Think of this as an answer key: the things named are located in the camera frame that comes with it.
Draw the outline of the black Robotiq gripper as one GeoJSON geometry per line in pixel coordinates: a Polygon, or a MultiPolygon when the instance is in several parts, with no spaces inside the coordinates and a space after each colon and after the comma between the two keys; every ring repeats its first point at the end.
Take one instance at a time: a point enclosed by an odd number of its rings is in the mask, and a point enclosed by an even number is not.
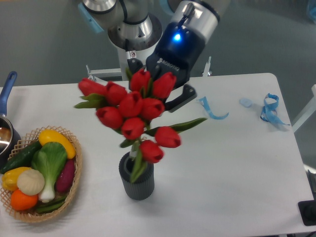
{"type": "MultiPolygon", "coordinates": [[[[135,74],[141,69],[150,72],[153,80],[171,72],[176,76],[174,88],[189,81],[190,72],[205,47],[201,34],[176,22],[167,25],[154,52],[146,59],[146,65],[137,58],[127,60],[127,74],[135,74]]],[[[197,97],[196,90],[185,84],[182,94],[166,102],[165,110],[172,113],[197,97]]]]}

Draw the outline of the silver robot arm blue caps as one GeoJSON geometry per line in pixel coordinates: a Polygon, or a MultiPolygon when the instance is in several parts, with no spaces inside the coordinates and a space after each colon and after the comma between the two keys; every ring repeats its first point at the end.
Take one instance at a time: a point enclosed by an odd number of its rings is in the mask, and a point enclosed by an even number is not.
{"type": "Polygon", "coordinates": [[[191,70],[230,2],[163,0],[161,4],[172,12],[165,28],[149,12],[146,0],[83,0],[79,10],[94,31],[107,31],[118,51],[123,80],[128,79],[128,71],[142,68],[153,79],[167,72],[176,76],[175,87],[183,92],[165,101],[165,108],[173,112],[196,98],[195,89],[188,84],[191,70]]]}

